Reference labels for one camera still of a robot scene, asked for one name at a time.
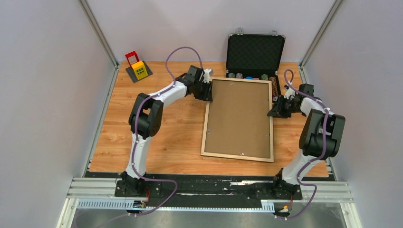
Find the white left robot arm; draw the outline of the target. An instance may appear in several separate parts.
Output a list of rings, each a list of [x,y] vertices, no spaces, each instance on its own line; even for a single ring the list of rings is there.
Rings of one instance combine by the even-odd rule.
[[[140,93],[128,123],[132,132],[129,164],[122,174],[125,193],[141,196],[145,192],[146,159],[153,137],[162,125],[164,109],[176,100],[193,95],[195,99],[212,102],[211,68],[190,66],[188,72],[174,78],[165,88],[151,93]]]

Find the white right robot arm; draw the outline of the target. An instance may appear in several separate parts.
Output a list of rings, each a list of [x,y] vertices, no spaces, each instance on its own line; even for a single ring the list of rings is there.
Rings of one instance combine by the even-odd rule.
[[[337,155],[345,126],[345,117],[331,112],[314,97],[314,87],[310,84],[301,84],[298,90],[288,87],[285,95],[275,97],[268,116],[290,118],[293,113],[302,113],[307,119],[298,143],[299,152],[274,177],[271,193],[276,199],[293,197],[309,170]]]

